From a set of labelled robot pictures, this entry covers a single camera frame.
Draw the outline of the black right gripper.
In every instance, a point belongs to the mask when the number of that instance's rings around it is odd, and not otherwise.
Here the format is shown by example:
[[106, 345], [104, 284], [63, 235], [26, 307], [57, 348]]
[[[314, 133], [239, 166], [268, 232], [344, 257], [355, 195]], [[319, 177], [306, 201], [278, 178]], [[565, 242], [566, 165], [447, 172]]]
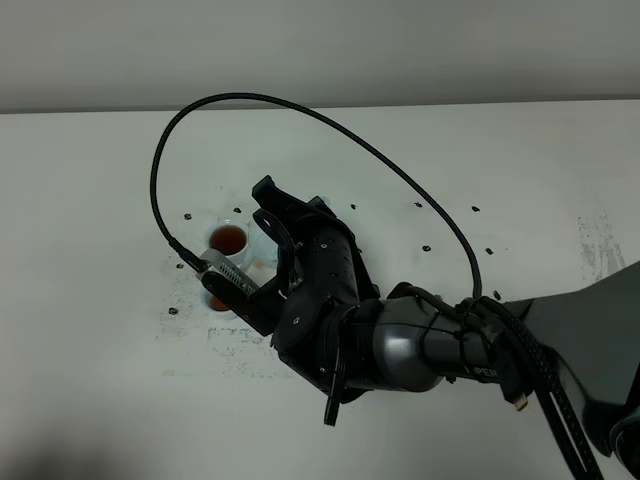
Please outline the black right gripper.
[[273, 335], [279, 358], [327, 397], [324, 422], [341, 405], [376, 389], [390, 389], [379, 325], [384, 303], [371, 282], [351, 230], [279, 189], [270, 175], [251, 196], [261, 207], [258, 227], [278, 247], [276, 278], [287, 295]]

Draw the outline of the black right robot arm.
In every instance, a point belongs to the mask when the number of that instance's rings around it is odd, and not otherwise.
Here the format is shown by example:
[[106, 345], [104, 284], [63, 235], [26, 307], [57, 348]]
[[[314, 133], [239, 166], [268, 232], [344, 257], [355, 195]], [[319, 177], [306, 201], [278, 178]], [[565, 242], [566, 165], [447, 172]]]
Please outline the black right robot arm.
[[598, 479], [597, 455], [639, 472], [639, 268], [581, 290], [502, 303], [448, 305], [401, 283], [381, 298], [352, 232], [320, 198], [270, 178], [252, 190], [256, 223], [278, 244], [279, 359], [322, 391], [324, 421], [373, 390], [426, 392], [442, 381], [496, 384], [540, 406], [572, 473]]

